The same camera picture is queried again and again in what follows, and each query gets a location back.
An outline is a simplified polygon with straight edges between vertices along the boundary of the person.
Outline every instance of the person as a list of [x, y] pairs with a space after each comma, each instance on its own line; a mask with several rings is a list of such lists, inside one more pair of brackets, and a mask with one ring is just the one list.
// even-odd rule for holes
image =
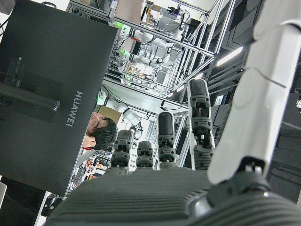
[[112, 119], [92, 112], [82, 147], [90, 147], [95, 150], [107, 150], [110, 144], [115, 141], [116, 134], [116, 123]]

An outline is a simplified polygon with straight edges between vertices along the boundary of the monitor back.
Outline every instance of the monitor back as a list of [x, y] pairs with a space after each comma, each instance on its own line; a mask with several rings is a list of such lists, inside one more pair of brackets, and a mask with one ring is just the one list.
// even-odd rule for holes
[[0, 175], [64, 195], [79, 156], [117, 29], [17, 1], [0, 45], [0, 72], [21, 56], [20, 87], [60, 100], [58, 111], [15, 101], [0, 120]]

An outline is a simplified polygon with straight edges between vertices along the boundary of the gray ribbed surface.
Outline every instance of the gray ribbed surface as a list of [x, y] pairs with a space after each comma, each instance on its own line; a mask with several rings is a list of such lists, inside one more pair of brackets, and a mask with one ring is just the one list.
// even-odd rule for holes
[[104, 175], [81, 184], [54, 212], [52, 220], [91, 222], [186, 219], [191, 192], [207, 190], [206, 171], [138, 169], [132, 175]]
[[207, 170], [210, 162], [211, 149], [198, 149], [194, 148], [194, 163], [196, 170]]
[[301, 226], [301, 209], [275, 194], [244, 194], [190, 226]]

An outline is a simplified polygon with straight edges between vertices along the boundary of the fluorescent light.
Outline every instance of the fluorescent light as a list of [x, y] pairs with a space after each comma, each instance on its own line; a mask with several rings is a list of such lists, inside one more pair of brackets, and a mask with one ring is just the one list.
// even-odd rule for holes
[[239, 54], [241, 51], [243, 51], [243, 46], [237, 48], [236, 50], [234, 50], [232, 53], [228, 54], [227, 56], [225, 56], [223, 59], [220, 59], [217, 63], [216, 66], [220, 66], [224, 63], [226, 63], [228, 60], [232, 59], [233, 57], [235, 57], [237, 54]]
[[203, 73], [198, 74], [194, 79], [200, 79], [200, 78], [202, 78], [202, 77], [203, 77]]
[[180, 86], [178, 89], [177, 89], [177, 92], [180, 92], [182, 89], [184, 89], [184, 85]]

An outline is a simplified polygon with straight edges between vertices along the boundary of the robotic arm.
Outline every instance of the robotic arm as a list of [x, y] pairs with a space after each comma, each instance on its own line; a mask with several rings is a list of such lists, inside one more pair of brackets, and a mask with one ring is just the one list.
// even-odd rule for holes
[[129, 120], [129, 122], [132, 124], [130, 130], [132, 130], [134, 138], [139, 138], [142, 133], [142, 127], [140, 123], [141, 118], [138, 115], [136, 115], [134, 112], [132, 112], [131, 109], [125, 103], [117, 102], [111, 99], [109, 95], [107, 95], [107, 93], [104, 91], [103, 88], [101, 88], [101, 93], [102, 93], [103, 103], [100, 104], [122, 113], [123, 116], [127, 120]]

